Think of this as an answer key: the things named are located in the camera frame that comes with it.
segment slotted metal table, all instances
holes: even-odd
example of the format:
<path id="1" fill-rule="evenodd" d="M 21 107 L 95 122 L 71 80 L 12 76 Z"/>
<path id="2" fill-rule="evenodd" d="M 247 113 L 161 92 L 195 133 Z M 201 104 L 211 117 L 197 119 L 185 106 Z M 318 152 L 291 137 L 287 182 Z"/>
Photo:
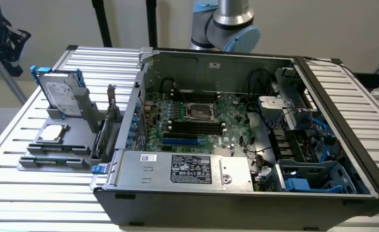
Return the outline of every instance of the slotted metal table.
<path id="1" fill-rule="evenodd" d="M 108 84 L 117 85 L 116 101 L 123 110 L 133 84 L 131 79 L 135 78 L 139 71 L 136 68 L 139 53 L 139 49 L 79 47 L 63 56 L 56 68 L 65 70 L 80 68 L 83 70 L 91 99 L 97 102 L 100 109 L 107 109 L 108 105 Z M 322 67 L 316 67 L 316 64 L 311 65 L 319 69 L 335 69 L 335 67 L 324 67 L 323 64 Z M 331 88 L 338 88 L 330 92 L 338 92 L 342 88 L 340 85 L 328 83 Z M 351 95 L 352 93 L 358 94 L 352 92 L 356 90 L 347 89 L 346 91 L 351 101 L 362 101 L 362 98 L 355 98 Z M 92 174 L 21 172 L 16 169 L 18 159 L 48 117 L 46 107 L 48 102 L 40 88 L 37 88 L 0 136 L 0 231 L 120 231 L 120 228 L 111 223 L 89 189 Z M 358 111 L 348 112 L 355 112 L 348 115 L 360 114 Z M 368 115 L 372 118 L 378 117 L 372 112 Z M 371 130 L 371 128 L 358 128 L 356 123 L 354 125 L 354 129 L 358 131 Z M 97 178 L 97 184 L 103 184 L 104 181 L 105 175 Z M 127 231 L 201 231 L 200 229 L 145 227 L 123 229 Z M 376 232 L 379 231 L 379 215 L 355 217 L 330 231 Z"/>

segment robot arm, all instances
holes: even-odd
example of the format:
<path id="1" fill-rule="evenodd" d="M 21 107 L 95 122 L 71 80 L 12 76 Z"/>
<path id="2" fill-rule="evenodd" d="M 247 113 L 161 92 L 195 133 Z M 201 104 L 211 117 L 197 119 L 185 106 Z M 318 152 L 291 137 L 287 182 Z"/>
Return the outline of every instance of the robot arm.
<path id="1" fill-rule="evenodd" d="M 204 0 L 193 5 L 189 49 L 251 52 L 259 39 L 248 0 Z"/>
<path id="2" fill-rule="evenodd" d="M 22 73 L 21 67 L 14 62 L 18 61 L 24 44 L 29 38 L 30 33 L 12 28 L 0 9 L 0 62 L 10 76 L 20 76 Z"/>

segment warning label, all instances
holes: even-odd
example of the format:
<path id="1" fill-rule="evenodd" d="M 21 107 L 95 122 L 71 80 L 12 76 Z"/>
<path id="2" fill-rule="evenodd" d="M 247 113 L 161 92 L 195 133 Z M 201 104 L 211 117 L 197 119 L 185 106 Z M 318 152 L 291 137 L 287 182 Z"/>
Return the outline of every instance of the warning label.
<path id="1" fill-rule="evenodd" d="M 172 155 L 171 181 L 173 183 L 212 184 L 209 156 Z"/>

